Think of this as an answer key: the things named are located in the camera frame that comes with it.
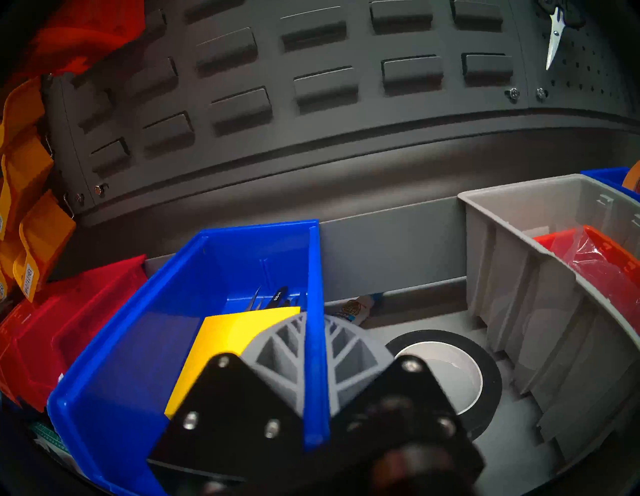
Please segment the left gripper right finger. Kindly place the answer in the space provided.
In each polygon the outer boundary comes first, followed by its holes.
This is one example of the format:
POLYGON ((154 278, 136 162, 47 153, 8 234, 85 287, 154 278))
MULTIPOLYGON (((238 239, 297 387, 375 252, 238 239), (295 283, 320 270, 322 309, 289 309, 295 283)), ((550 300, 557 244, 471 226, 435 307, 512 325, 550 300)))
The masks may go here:
POLYGON ((473 436, 416 352, 325 315, 325 495, 476 495, 473 436))

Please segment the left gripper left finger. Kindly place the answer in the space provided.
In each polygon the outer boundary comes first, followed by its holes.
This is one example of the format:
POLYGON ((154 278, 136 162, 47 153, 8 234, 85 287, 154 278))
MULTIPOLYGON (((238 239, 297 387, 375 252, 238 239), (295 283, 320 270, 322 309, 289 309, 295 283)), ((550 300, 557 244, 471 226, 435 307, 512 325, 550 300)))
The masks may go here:
POLYGON ((147 457, 160 483, 242 483, 302 457, 306 317, 205 318, 147 457))

